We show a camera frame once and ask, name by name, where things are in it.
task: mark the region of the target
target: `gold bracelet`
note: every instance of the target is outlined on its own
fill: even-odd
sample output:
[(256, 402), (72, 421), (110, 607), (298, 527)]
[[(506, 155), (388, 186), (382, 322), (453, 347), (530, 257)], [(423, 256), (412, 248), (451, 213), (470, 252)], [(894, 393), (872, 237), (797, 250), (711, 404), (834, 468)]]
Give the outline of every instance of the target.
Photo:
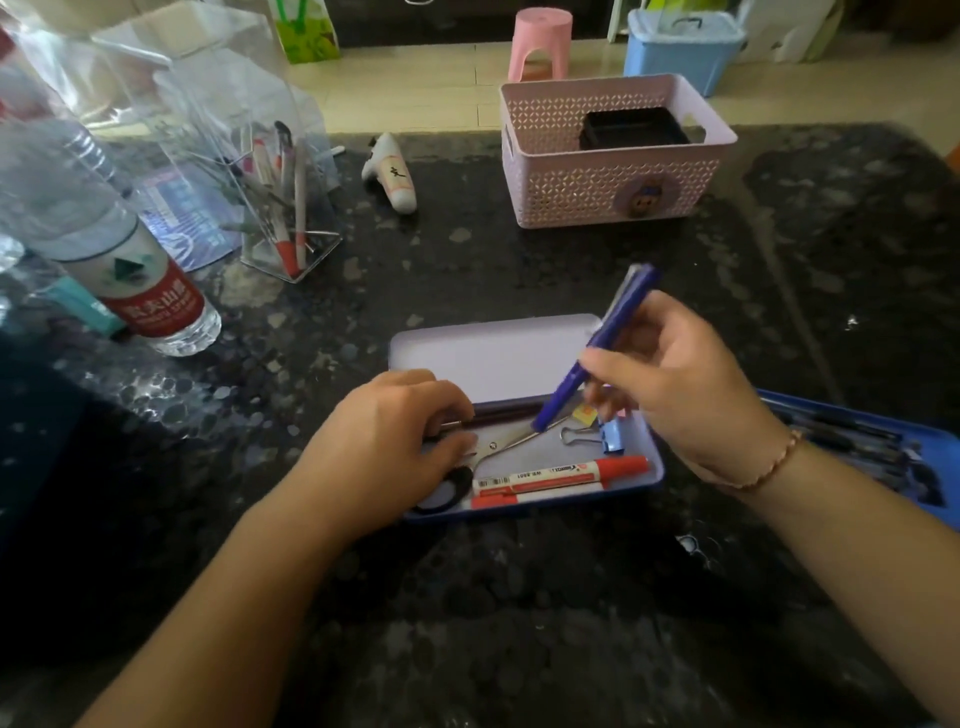
[(749, 483), (746, 483), (744, 485), (734, 485), (733, 487), (736, 488), (738, 491), (752, 491), (754, 488), (759, 488), (761, 485), (767, 482), (767, 480), (773, 477), (774, 473), (776, 473), (780, 469), (780, 467), (783, 465), (783, 463), (787, 461), (787, 458), (790, 457), (790, 455), (797, 448), (797, 445), (800, 443), (800, 441), (803, 438), (804, 438), (804, 434), (802, 432), (795, 429), (791, 429), (790, 442), (786, 444), (786, 447), (783, 449), (783, 452), (781, 452), (780, 456), (776, 460), (774, 460), (774, 464), (767, 469), (766, 473), (762, 474), (756, 480), (751, 480)]

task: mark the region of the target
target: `storage basket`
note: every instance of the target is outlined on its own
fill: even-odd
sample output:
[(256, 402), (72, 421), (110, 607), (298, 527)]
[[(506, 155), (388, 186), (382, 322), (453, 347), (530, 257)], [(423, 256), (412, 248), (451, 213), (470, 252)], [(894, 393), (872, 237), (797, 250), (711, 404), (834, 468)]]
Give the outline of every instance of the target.
[[(702, 143), (580, 151), (590, 111), (665, 107)], [(500, 87), (503, 171), (522, 228), (683, 217), (733, 133), (682, 76), (533, 81)]]

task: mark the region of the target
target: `right hand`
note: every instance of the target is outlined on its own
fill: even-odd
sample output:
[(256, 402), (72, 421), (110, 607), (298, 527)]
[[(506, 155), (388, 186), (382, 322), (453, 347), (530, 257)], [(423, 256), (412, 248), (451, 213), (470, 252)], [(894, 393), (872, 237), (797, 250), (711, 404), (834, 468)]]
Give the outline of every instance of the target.
[(616, 348), (580, 355), (593, 375), (586, 400), (604, 420), (638, 408), (702, 479), (750, 483), (789, 443), (790, 431), (760, 401), (713, 327), (662, 291), (637, 308)]

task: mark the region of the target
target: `scissor blade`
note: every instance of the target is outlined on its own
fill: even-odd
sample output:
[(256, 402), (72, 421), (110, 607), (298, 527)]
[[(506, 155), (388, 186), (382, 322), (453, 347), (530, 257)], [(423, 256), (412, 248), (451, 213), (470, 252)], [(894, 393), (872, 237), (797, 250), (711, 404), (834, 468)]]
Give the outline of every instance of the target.
[[(566, 418), (573, 414), (573, 410), (577, 408), (580, 404), (579, 397), (573, 398), (569, 401), (564, 408), (557, 414), (557, 418), (547, 426), (547, 429), (553, 427), (554, 425), (559, 425)], [(491, 446), (488, 451), (488, 457), (497, 452), (503, 452), (505, 449), (515, 448), (517, 445), (522, 445), (528, 440), (533, 440), (537, 435), (541, 435), (541, 432), (537, 432), (533, 429), (533, 420), (523, 425), (517, 425), (514, 428), (511, 428), (507, 432), (503, 433), (496, 438), (491, 443)]]

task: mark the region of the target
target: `pen cap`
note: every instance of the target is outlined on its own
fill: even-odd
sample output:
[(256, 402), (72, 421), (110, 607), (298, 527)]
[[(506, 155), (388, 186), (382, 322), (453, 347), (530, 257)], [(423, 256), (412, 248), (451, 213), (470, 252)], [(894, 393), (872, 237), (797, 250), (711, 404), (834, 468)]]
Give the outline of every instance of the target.
[(597, 470), (600, 471), (600, 480), (616, 480), (628, 475), (640, 475), (650, 470), (650, 461), (643, 455), (623, 455), (622, 457), (605, 457), (597, 460)]
[(641, 265), (634, 275), (617, 291), (603, 323), (593, 336), (588, 346), (597, 349), (610, 349), (616, 343), (616, 337), (629, 323), (636, 308), (647, 297), (647, 294), (660, 281), (660, 271), (652, 265)]

